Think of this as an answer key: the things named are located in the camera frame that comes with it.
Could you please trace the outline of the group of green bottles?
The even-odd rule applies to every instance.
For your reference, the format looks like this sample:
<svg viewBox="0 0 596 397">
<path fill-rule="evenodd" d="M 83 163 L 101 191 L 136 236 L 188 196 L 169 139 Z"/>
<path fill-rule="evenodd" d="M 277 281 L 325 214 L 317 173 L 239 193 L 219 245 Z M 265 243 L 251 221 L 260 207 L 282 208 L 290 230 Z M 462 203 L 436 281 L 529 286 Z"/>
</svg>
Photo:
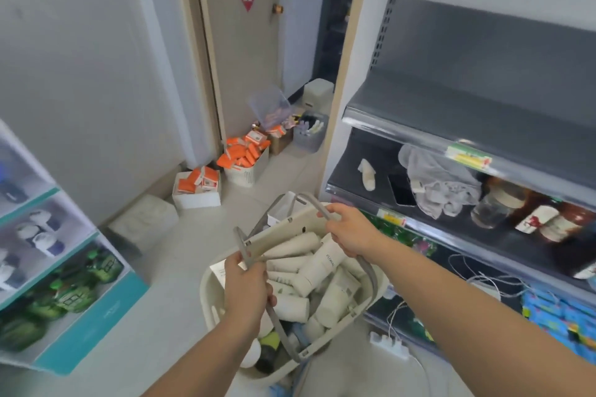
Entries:
<svg viewBox="0 0 596 397">
<path fill-rule="evenodd" d="M 100 246 L 74 256 L 0 311 L 0 351 L 22 352 L 56 321 L 85 312 L 124 270 L 115 254 Z"/>
</svg>

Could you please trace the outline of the black phone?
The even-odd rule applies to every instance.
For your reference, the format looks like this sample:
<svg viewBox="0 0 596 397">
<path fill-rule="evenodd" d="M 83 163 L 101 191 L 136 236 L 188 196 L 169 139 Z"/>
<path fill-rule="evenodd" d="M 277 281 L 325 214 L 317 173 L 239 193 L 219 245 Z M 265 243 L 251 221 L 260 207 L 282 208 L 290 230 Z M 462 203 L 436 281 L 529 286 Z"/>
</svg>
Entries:
<svg viewBox="0 0 596 397">
<path fill-rule="evenodd" d="M 388 180 L 397 206 L 417 206 L 416 198 L 406 174 L 392 173 L 388 175 Z"/>
</svg>

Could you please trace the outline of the white power strip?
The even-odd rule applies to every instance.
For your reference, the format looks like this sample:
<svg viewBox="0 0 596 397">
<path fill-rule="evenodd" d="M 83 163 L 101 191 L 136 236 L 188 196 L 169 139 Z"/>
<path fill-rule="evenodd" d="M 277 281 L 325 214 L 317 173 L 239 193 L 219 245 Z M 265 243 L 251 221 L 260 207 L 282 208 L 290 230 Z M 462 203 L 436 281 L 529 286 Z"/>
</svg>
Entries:
<svg viewBox="0 0 596 397">
<path fill-rule="evenodd" d="M 386 334 L 379 334 L 374 331 L 369 332 L 369 342 L 384 352 L 408 362 L 411 354 L 409 348 L 400 339 L 394 339 Z"/>
</svg>

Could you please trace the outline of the stack of blue packets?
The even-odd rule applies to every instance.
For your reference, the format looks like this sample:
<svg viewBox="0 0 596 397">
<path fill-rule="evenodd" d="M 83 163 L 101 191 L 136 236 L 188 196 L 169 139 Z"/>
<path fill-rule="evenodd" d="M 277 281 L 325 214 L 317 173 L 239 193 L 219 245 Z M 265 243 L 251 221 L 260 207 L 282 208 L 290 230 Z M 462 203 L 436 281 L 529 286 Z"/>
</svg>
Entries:
<svg viewBox="0 0 596 397">
<path fill-rule="evenodd" d="M 521 306 L 523 316 L 531 323 L 596 365 L 596 308 L 542 288 L 526 290 Z"/>
</svg>

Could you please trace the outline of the group of white blue bottles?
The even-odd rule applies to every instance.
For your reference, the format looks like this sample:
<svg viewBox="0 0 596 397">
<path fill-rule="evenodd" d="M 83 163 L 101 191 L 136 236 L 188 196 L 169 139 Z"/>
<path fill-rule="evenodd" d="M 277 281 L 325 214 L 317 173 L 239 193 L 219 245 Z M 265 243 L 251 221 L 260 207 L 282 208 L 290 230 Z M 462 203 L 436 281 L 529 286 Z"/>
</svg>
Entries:
<svg viewBox="0 0 596 397">
<path fill-rule="evenodd" d="M 0 246 L 0 290 L 21 288 L 49 259 L 65 250 L 56 232 L 61 222 L 54 214 L 40 209 L 29 213 L 29 220 L 14 227 L 17 243 Z"/>
</svg>

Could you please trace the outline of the white basket with grey handles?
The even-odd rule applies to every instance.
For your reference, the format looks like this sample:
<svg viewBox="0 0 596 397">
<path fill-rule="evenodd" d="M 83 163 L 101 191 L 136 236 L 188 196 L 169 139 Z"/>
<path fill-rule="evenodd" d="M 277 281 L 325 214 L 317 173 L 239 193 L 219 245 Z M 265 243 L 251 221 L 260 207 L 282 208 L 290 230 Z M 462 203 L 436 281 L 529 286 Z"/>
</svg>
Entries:
<svg viewBox="0 0 596 397">
<path fill-rule="evenodd" d="M 302 199 L 308 202 L 305 209 L 309 207 L 315 207 L 319 212 L 324 214 L 325 218 L 329 218 L 330 214 L 325 210 L 324 203 L 321 203 L 317 200 L 317 198 L 308 193 L 299 193 L 294 196 L 292 201 L 290 202 L 291 205 L 294 204 L 296 199 Z M 252 237 L 253 235 L 258 234 L 255 232 L 252 235 L 244 235 L 246 237 Z M 242 252 L 243 258 L 249 257 L 247 256 L 247 252 L 244 249 L 244 245 L 241 243 L 240 247 L 237 247 L 237 244 L 234 239 L 234 247 L 232 252 L 236 252 L 237 250 Z M 290 351 L 286 354 L 282 354 L 279 359 L 275 361 L 275 368 L 273 373 L 266 375 L 258 372 L 254 367 L 248 369 L 240 369 L 238 371 L 239 375 L 244 376 L 245 379 L 251 380 L 252 384 L 257 387 L 268 387 L 272 386 L 275 383 L 282 380 L 284 377 L 291 374 L 294 370 L 297 370 L 302 364 L 306 364 L 308 360 L 316 354 L 318 351 L 323 349 L 328 343 L 330 343 L 342 330 L 344 330 L 347 326 L 351 325 L 356 318 L 358 318 L 361 314 L 366 312 L 369 307 L 377 302 L 379 298 L 381 298 L 386 291 L 389 281 L 387 277 L 382 273 L 382 271 L 377 266 L 371 265 L 362 257 L 357 257 L 356 259 L 359 267 L 364 273 L 363 277 L 359 277 L 358 279 L 361 281 L 363 289 L 355 297 L 355 307 L 349 310 L 346 317 L 344 317 L 340 322 L 338 327 L 331 328 L 327 330 L 320 338 L 315 340 L 311 345 L 306 347 L 302 351 L 298 351 L 293 349 L 289 344 L 289 338 L 285 335 L 282 331 L 281 322 L 279 317 L 275 315 L 273 317 L 273 327 L 274 330 L 279 333 L 281 344 L 285 348 L 289 348 Z M 214 312 L 212 308 L 216 309 L 216 313 L 219 314 L 220 310 L 224 309 L 225 306 L 225 296 L 224 296 L 224 285 L 220 284 L 219 282 L 219 273 L 207 270 L 201 279 L 200 283 L 200 303 L 203 309 L 203 315 L 205 318 L 205 324 L 208 330 L 212 330 L 217 325 L 216 318 L 214 316 Z"/>
</svg>

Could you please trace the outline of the yellow green shelf label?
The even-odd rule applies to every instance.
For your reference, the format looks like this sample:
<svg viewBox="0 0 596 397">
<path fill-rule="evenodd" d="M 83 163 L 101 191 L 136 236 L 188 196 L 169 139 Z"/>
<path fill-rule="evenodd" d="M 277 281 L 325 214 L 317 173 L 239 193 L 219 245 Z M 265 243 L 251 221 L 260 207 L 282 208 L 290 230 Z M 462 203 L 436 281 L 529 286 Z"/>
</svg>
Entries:
<svg viewBox="0 0 596 397">
<path fill-rule="evenodd" d="M 493 157 L 465 143 L 452 143 L 445 150 L 445 157 L 480 172 L 488 172 Z"/>
<path fill-rule="evenodd" d="M 379 208 L 376 216 L 382 220 L 385 220 L 386 222 L 389 222 L 401 228 L 405 228 L 407 224 L 406 216 L 403 216 L 400 213 L 388 209 Z"/>
</svg>

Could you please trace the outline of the black display cabinet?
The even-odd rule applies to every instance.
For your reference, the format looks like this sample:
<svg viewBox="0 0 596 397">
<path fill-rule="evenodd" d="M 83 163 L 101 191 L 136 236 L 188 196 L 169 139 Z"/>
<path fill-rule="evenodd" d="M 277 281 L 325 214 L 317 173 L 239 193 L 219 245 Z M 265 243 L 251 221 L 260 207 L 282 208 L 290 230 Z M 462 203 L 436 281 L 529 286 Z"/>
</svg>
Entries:
<svg viewBox="0 0 596 397">
<path fill-rule="evenodd" d="M 336 83 L 352 0 L 322 0 L 311 80 Z"/>
</svg>

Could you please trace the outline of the white teal display rack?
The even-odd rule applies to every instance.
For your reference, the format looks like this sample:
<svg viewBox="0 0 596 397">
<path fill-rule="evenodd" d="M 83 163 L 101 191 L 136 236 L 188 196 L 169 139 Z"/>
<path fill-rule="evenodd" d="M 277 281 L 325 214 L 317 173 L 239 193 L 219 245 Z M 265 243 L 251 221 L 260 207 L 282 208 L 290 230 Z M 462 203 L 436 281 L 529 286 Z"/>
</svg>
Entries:
<svg viewBox="0 0 596 397">
<path fill-rule="evenodd" d="M 101 289 L 98 300 L 85 312 L 56 321 L 43 339 L 22 352 L 0 351 L 2 366 L 67 376 L 140 300 L 148 285 L 0 119 L 0 246 L 17 243 L 14 227 L 40 209 L 51 212 L 61 222 L 56 234 L 65 250 L 57 258 L 46 260 L 21 288 L 0 290 L 0 311 L 50 272 L 95 246 L 113 252 L 125 267 L 115 282 Z"/>
</svg>

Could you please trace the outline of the clear glass jar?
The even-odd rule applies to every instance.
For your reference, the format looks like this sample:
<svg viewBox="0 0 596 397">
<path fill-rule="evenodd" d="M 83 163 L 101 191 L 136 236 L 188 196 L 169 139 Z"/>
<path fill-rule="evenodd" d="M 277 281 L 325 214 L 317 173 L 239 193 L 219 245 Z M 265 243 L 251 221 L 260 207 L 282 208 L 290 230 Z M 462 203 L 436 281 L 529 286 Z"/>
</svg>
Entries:
<svg viewBox="0 0 596 397">
<path fill-rule="evenodd" d="M 475 225 L 492 229 L 525 205 L 527 190 L 519 185 L 499 181 L 474 207 L 471 219 Z"/>
</svg>

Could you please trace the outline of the person's right hand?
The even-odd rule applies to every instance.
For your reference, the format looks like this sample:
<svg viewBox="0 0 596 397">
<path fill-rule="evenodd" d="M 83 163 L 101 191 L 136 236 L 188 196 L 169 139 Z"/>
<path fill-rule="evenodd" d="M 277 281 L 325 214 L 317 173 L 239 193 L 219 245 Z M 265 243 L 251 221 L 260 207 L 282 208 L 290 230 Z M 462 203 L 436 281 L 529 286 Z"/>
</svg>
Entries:
<svg viewBox="0 0 596 397">
<path fill-rule="evenodd" d="M 375 262 L 382 235 L 362 213 L 360 220 L 329 218 L 325 223 L 325 229 L 348 256 L 362 256 L 370 263 Z"/>
</svg>

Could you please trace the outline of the small white figurine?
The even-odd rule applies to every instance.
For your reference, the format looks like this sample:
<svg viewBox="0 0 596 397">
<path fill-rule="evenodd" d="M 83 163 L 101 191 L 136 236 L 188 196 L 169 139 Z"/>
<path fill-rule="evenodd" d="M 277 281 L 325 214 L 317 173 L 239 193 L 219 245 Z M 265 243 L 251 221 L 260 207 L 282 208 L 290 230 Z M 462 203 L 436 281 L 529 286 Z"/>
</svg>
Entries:
<svg viewBox="0 0 596 397">
<path fill-rule="evenodd" d="M 358 171 L 361 173 L 362 184 L 367 191 L 376 189 L 376 172 L 368 160 L 362 159 L 358 165 Z"/>
</svg>

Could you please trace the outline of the white slotted basket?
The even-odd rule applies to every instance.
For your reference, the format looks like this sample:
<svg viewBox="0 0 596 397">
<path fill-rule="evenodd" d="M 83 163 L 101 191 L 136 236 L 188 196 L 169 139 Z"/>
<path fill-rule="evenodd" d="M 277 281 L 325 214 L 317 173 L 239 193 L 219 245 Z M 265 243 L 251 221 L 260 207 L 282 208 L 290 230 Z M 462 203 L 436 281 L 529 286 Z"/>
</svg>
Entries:
<svg viewBox="0 0 596 397">
<path fill-rule="evenodd" d="M 233 166 L 231 169 L 224 169 L 223 173 L 227 180 L 232 184 L 243 188 L 253 187 L 268 166 L 269 155 L 270 147 L 267 147 L 252 167 L 246 168 Z"/>
</svg>

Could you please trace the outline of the grey metal shelf unit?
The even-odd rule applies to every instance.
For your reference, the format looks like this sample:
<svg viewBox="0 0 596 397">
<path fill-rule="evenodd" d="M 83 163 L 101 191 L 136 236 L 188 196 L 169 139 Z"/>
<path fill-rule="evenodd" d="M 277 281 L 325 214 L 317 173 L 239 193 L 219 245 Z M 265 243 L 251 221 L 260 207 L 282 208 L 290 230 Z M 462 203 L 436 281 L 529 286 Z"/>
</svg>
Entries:
<svg viewBox="0 0 596 397">
<path fill-rule="evenodd" d="M 493 157 L 488 172 L 468 167 L 481 199 L 506 181 L 527 190 L 525 205 L 547 196 L 596 212 L 596 27 L 388 0 L 368 74 L 340 118 L 351 132 L 325 185 L 333 201 L 406 216 L 407 230 L 437 244 L 431 260 L 520 314 L 529 288 L 596 308 L 596 220 L 548 243 L 514 229 L 522 207 L 492 229 L 473 223 L 475 206 L 434 220 L 397 206 L 388 180 L 407 174 L 403 145 L 445 157 L 465 143 Z"/>
</svg>

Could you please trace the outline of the row of green packets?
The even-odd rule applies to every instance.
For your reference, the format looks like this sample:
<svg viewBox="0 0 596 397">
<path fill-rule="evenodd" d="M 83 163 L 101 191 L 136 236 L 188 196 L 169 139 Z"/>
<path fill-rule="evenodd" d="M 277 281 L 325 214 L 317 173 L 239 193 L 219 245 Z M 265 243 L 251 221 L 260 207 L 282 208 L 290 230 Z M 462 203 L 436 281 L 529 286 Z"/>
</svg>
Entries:
<svg viewBox="0 0 596 397">
<path fill-rule="evenodd" d="M 417 233 L 407 230 L 404 227 L 398 226 L 391 221 L 379 218 L 363 210 L 360 212 L 368 219 L 376 229 L 385 236 L 402 243 L 411 249 L 430 258 L 437 250 L 437 244 L 430 239 L 423 237 Z"/>
</svg>

